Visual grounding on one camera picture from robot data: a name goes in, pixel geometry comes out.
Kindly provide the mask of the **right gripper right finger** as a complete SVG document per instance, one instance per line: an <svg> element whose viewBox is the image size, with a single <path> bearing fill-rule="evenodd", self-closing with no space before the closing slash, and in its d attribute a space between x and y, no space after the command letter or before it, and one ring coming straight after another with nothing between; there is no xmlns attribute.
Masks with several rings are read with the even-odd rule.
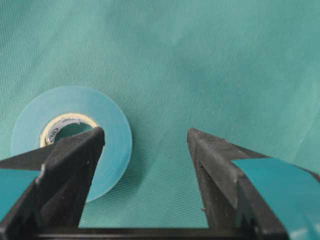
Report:
<svg viewBox="0 0 320 240"><path fill-rule="evenodd" d="M190 128L188 150L210 228L255 240L317 240L320 176Z"/></svg>

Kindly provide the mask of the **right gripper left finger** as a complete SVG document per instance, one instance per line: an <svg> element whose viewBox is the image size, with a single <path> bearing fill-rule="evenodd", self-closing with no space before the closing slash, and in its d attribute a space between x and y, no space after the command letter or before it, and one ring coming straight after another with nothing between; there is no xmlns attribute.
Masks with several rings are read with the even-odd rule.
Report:
<svg viewBox="0 0 320 240"><path fill-rule="evenodd" d="M104 148L90 131L0 162L0 237L31 239L47 228L77 228Z"/></svg>

